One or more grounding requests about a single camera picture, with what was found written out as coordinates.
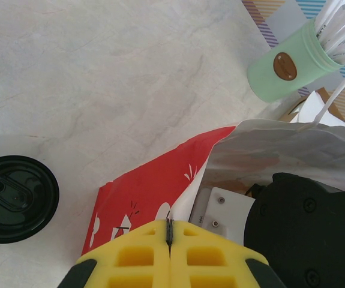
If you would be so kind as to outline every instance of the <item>mint green cup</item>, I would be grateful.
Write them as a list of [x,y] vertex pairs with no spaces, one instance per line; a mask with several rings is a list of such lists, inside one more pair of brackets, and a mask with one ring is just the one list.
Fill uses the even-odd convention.
[[271,103],[341,67],[323,50],[311,20],[252,63],[247,78],[254,93]]

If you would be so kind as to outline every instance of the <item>white marble surface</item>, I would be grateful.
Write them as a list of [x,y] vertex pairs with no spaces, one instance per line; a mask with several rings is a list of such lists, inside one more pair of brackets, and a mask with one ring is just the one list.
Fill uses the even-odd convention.
[[107,181],[273,117],[246,79],[268,49],[239,0],[0,0],[0,155],[42,161],[61,189],[44,230],[0,245],[0,287],[57,287]]

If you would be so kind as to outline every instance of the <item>black plastic lid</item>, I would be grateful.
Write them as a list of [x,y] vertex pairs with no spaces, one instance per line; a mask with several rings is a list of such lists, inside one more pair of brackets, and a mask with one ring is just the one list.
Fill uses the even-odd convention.
[[39,232],[58,203],[58,183],[45,165],[24,156],[0,157],[0,244]]

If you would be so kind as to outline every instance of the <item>white bag handle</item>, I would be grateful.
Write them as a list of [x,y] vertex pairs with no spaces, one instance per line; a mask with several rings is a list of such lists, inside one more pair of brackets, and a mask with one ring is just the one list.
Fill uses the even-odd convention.
[[320,120],[322,120],[324,114],[327,112],[328,108],[331,106],[331,104],[335,101],[335,99],[339,96],[340,92],[343,91],[345,88],[345,79],[339,84],[339,86],[335,89],[334,93],[332,93],[331,97],[328,99],[326,104],[323,106],[319,114],[316,115],[315,119],[311,123],[307,123],[304,126],[300,127],[298,129],[298,132],[304,131],[310,128],[316,127]]

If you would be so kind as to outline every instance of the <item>round brown label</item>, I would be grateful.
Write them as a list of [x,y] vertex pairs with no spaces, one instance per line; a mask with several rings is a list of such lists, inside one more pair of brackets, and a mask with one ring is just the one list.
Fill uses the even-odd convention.
[[280,52],[274,59],[274,71],[277,76],[286,81],[292,81],[298,75],[295,63],[290,55]]

